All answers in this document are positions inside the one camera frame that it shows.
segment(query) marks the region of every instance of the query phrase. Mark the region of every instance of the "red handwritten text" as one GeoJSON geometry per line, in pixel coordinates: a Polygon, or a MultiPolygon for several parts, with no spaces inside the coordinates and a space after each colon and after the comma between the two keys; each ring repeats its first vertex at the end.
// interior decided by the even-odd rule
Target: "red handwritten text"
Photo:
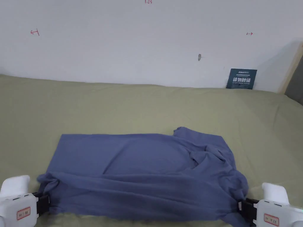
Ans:
{"type": "Polygon", "coordinates": [[[38,29],[37,29],[37,31],[31,30],[31,34],[32,34],[32,35],[33,35],[35,32],[37,32],[38,36],[40,36],[40,35],[39,35],[39,32],[38,32],[38,29]]]}

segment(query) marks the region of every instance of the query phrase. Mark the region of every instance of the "white wall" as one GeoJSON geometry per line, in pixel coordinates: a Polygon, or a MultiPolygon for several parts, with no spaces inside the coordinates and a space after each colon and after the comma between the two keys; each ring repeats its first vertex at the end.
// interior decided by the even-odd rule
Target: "white wall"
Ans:
{"type": "Polygon", "coordinates": [[[258,70],[254,89],[278,91],[303,38],[302,9],[302,0],[1,1],[0,73],[225,87],[231,68],[247,68],[258,70]]]}

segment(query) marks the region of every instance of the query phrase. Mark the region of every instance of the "mattress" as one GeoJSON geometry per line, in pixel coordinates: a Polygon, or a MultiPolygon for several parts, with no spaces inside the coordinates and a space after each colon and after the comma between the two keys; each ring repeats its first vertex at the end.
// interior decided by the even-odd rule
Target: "mattress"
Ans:
{"type": "MultiPolygon", "coordinates": [[[[283,94],[242,89],[80,83],[0,76],[0,181],[45,173],[62,134],[172,134],[179,126],[220,135],[262,199],[263,182],[282,185],[303,206],[303,106],[283,94]]],[[[216,222],[133,222],[43,215],[37,226],[227,226],[216,222]]]]}

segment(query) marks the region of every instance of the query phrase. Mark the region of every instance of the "red label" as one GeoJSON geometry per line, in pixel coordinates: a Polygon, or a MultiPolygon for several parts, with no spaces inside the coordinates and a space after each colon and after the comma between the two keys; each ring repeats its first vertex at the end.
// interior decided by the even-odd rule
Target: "red label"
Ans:
{"type": "Polygon", "coordinates": [[[279,218],[277,218],[275,216],[271,216],[269,214],[264,214],[264,221],[269,224],[279,226],[279,218]]]}
{"type": "Polygon", "coordinates": [[[24,208],[22,210],[19,210],[17,212],[17,221],[19,221],[20,219],[22,218],[25,218],[27,216],[29,216],[31,214],[31,207],[27,207],[27,208],[24,208]]]}

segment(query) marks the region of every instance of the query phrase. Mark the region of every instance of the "blue fabric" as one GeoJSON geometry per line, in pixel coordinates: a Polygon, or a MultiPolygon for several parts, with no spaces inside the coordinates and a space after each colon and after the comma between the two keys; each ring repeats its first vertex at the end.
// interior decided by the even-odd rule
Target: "blue fabric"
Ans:
{"type": "Polygon", "coordinates": [[[248,192],[221,136],[180,127],[162,134],[64,134],[38,177],[52,213],[115,219],[221,219],[249,226],[237,213],[248,192]]]}

